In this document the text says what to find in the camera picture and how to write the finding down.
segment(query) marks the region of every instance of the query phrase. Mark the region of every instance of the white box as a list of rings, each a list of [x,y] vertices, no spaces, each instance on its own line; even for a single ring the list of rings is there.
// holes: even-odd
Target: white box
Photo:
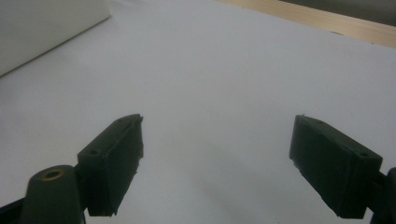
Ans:
[[[109,15],[107,0],[0,0],[0,76]]]

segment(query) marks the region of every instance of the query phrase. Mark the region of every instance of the wooden surface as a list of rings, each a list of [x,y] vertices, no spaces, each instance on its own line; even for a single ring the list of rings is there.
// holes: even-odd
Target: wooden surface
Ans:
[[[396,48],[396,27],[276,0],[219,0],[340,35]]]

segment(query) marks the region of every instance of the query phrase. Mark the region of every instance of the screw hole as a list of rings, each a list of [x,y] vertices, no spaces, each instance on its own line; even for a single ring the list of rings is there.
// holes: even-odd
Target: screw hole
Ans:
[[[50,181],[61,177],[64,174],[64,170],[51,170],[46,172],[41,179],[44,181]]]

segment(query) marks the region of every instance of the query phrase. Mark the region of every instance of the white table surface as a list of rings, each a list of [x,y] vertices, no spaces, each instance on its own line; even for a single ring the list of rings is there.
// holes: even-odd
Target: white table surface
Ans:
[[[368,223],[338,218],[289,160],[294,116],[396,166],[396,49],[213,0],[114,0],[112,17],[0,77],[0,204],[140,113],[145,158],[88,223]]]

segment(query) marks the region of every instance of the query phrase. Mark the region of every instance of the black plastic part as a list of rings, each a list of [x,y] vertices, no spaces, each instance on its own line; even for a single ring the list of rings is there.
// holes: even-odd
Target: black plastic part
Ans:
[[[19,223],[22,212],[23,199],[9,203],[0,208],[0,223],[17,224]]]
[[[290,158],[337,216],[363,218],[379,155],[321,120],[296,116]]]
[[[83,222],[73,166],[54,166],[32,176],[23,202],[21,224]]]
[[[90,216],[111,217],[136,174],[143,157],[140,115],[117,119],[78,153],[78,179],[86,184]]]
[[[392,223],[396,223],[396,168],[392,168],[388,172],[385,192],[387,205],[391,214]]]

